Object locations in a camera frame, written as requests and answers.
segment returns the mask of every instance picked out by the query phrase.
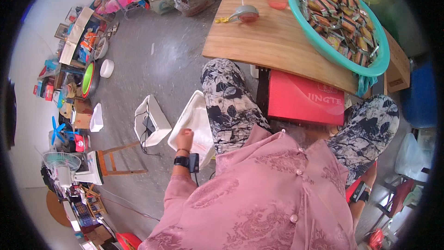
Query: floral patterned pants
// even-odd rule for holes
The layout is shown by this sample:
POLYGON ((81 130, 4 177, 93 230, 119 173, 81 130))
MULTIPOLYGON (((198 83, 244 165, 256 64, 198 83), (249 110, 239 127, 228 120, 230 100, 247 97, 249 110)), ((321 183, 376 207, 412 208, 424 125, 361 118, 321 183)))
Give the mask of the floral patterned pants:
MULTIPOLYGON (((222 58, 209 61, 203 67, 201 84, 217 154, 241 148, 254 124, 270 131, 236 64, 222 58)), ((349 186, 393 139, 399 111, 391 98, 376 95, 351 106, 344 116, 344 126, 326 142, 338 161, 348 168, 349 186)))

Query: gray floor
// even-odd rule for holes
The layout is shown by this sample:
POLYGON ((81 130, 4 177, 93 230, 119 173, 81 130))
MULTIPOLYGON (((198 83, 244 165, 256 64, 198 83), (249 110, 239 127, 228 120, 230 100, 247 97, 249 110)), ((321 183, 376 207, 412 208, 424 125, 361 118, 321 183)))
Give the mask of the gray floor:
MULTIPOLYGON (((105 125, 100 132, 91 134, 92 149, 104 150, 136 141, 134 112, 148 94, 154 95, 170 124, 175 125, 192 93, 201 89, 200 74, 202 66, 208 61, 201 55, 202 48, 219 3, 217 1, 209 9, 190 18, 182 16, 178 11, 159 16, 144 9, 131 11, 128 14, 129 21, 123 18, 122 13, 117 14, 114 21, 119 21, 120 26, 111 37, 105 56, 114 61, 114 72, 110 78, 101 79, 92 97, 93 106, 96 103, 102 104, 105 125)), ((250 76, 248 65, 239 65, 255 97, 257 80, 250 76)), ((393 174, 396 154, 407 132, 410 132, 410 126, 401 118, 398 133, 378 160, 377 183, 393 174)), ((148 174, 105 177, 105 183, 98 188, 106 198, 103 200, 109 213, 106 219, 115 231, 130 232, 144 240, 157 221, 107 199, 161 218, 163 194, 168 185, 174 155, 167 144, 167 137, 157 146, 149 148, 150 153, 159 155, 145 155, 139 147, 134 147, 114 156, 118 169, 149 170, 148 174)), ((214 166, 212 161, 198 174, 200 184, 208 180, 214 172, 214 166)), ((375 185, 359 221, 357 242, 379 219, 381 212, 374 207, 374 203, 384 198, 386 193, 383 188, 375 185)))

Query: red cable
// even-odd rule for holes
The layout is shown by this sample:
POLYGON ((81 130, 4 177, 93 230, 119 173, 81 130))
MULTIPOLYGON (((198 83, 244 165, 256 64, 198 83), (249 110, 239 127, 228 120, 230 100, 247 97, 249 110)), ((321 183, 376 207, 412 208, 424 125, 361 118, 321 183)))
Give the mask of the red cable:
POLYGON ((143 216, 143 217, 150 218, 150 219, 154 219, 154 220, 157 220, 157 221, 160 222, 160 220, 157 219, 157 218, 154 218, 154 217, 151 217, 151 216, 149 216, 149 215, 146 215, 146 214, 140 213, 140 212, 136 211, 135 209, 129 208, 129 207, 127 207, 127 206, 124 206, 124 205, 122 205, 122 204, 119 204, 119 203, 117 203, 117 202, 114 202, 114 201, 112 201, 112 200, 110 200, 110 199, 106 199, 106 198, 103 197, 102 195, 100 196, 100 198, 105 199, 105 200, 108 200, 108 201, 113 202, 113 203, 115 203, 115 204, 118 204, 119 206, 122 206, 122 207, 124 207, 124 208, 126 208, 126 209, 130 209, 130 210, 132 210, 132 211, 134 211, 134 212, 140 214, 140 215, 143 216))

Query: white wall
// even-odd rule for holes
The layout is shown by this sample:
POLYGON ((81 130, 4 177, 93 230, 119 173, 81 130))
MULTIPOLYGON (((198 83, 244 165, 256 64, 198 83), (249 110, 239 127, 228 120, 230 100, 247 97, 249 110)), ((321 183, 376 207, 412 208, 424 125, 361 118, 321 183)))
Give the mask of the white wall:
POLYGON ((81 250, 74 229, 60 225, 49 213, 46 206, 47 192, 46 187, 20 189, 31 220, 50 249, 81 250))
POLYGON ((17 128, 11 163, 19 187, 44 186, 40 176, 42 153, 49 149, 48 132, 58 109, 52 102, 37 98, 37 84, 44 61, 55 53, 59 39, 54 33, 72 6, 89 6, 93 0, 36 0, 25 18, 12 53, 9 77, 15 82, 17 128))

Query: pink floral shirt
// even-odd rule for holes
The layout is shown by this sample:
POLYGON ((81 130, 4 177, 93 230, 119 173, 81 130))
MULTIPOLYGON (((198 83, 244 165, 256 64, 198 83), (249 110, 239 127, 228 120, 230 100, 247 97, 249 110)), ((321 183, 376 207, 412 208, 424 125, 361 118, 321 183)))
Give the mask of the pink floral shirt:
POLYGON ((163 217, 139 250, 356 249, 347 174, 324 140, 304 151, 255 125, 242 148, 216 157, 212 180, 196 188, 171 177, 163 217))

